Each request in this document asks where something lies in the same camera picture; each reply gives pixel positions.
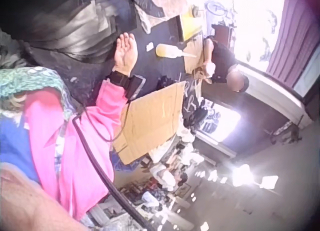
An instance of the black t-shirt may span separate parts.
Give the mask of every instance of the black t-shirt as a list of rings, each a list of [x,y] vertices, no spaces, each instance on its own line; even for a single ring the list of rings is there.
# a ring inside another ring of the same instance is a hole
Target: black t-shirt
[[[214,45],[211,61],[215,64],[215,72],[211,80],[214,83],[226,83],[229,68],[237,64],[235,54],[215,41],[213,36],[208,36],[207,39],[211,39]]]

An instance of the cardboard box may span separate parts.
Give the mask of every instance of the cardboard box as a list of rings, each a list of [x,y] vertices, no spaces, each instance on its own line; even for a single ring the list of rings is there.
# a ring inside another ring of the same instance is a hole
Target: cardboard box
[[[177,131],[182,110],[185,82],[175,83],[131,102],[126,123],[113,147],[128,165],[162,145]],[[122,111],[124,124],[127,106]]]

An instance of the white squeeze bottle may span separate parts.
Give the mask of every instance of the white squeeze bottle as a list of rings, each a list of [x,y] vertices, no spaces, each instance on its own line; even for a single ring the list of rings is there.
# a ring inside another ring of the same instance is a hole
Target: white squeeze bottle
[[[197,57],[196,55],[183,52],[177,46],[163,44],[163,43],[160,43],[156,46],[155,53],[159,57],[170,58],[170,59],[175,59],[181,56],[192,57],[192,58]]]

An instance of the blue shirt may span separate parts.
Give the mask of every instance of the blue shirt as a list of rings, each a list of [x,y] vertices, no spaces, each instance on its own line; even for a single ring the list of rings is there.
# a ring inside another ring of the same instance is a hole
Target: blue shirt
[[[31,180],[40,183],[30,148],[29,130],[22,115],[20,124],[0,115],[0,162],[18,167]]]

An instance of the open palm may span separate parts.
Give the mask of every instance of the open palm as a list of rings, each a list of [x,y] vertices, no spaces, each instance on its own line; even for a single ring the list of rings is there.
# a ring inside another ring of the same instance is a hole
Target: open palm
[[[113,70],[129,76],[138,59],[138,48],[135,36],[131,33],[121,34],[116,40]]]

